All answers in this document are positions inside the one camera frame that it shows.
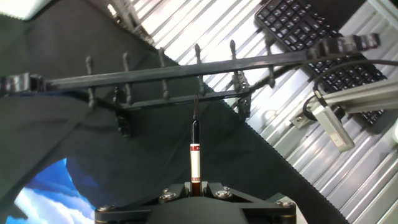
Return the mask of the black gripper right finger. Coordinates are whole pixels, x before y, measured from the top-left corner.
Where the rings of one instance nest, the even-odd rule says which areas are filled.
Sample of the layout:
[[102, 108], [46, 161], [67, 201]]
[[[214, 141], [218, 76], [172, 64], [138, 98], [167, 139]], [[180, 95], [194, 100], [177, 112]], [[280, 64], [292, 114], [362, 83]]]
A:
[[263, 200], [221, 183], [202, 183], [203, 196], [236, 205], [249, 223], [296, 224], [297, 206], [281, 194]]

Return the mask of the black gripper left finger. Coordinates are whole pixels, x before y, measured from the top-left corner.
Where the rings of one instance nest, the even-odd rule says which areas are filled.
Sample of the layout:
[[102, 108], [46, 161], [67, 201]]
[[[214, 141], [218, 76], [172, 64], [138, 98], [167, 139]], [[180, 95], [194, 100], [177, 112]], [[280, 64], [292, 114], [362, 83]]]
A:
[[185, 184], [172, 184], [154, 194], [123, 206], [103, 205], [95, 210], [95, 223], [144, 222], [158, 205], [190, 196], [190, 187]]

